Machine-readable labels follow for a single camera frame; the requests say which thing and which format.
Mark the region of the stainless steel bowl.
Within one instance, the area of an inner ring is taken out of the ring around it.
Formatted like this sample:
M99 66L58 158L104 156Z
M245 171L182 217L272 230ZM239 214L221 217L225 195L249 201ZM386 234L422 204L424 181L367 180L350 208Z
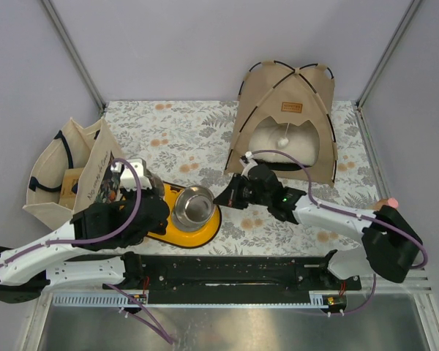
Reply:
M213 200L213 193L204 186L189 186L181 190L171 214L173 225L187 233L204 227L214 214Z

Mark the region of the yellow double bowl holder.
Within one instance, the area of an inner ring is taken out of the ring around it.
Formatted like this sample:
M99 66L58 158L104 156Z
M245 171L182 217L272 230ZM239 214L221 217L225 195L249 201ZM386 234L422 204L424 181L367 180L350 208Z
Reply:
M149 233L147 237L183 249L195 249L204 246L208 242L213 240L213 238L219 232L220 226L222 224L222 213L219 207L214 204L215 205L214 214L204 227L191 233L181 231L173 225L171 214L173 212L173 207L175 205L176 198L179 196L181 190L185 189L186 187L179 186L177 184L170 184L167 182L164 183L164 187L165 187L164 200L168 204L170 210L170 214L168 216L168 226L167 226L166 234L161 235L161 234Z

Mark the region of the white fluffy cushion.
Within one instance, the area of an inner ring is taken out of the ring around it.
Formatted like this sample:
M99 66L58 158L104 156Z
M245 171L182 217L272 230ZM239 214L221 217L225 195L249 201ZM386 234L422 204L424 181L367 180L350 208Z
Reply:
M310 121L296 126L278 124L272 117L265 118L257 125L248 146L250 151L284 152L306 166L315 164L319 148L319 135Z

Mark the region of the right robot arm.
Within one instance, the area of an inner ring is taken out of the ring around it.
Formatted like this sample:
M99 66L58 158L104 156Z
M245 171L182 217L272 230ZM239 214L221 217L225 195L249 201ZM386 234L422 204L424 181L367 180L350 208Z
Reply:
M265 165L234 174L214 203L235 209L261 205L281 222L319 227L357 241L355 249L331 253L318 271L320 284L329 290L344 279L373 273L402 283L408 271L418 267L417 256L426 254L422 240L397 209L384 205L378 211L361 210L319 200L283 186Z

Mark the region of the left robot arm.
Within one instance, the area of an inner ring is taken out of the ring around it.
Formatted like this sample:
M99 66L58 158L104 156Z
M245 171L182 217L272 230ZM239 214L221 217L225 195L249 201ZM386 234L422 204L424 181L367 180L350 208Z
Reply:
M135 289L144 280L133 253L149 233L164 235L170 210L162 184L124 191L114 203L95 203L59 229L17 249L0 246L0 301L23 303L65 287L114 284Z

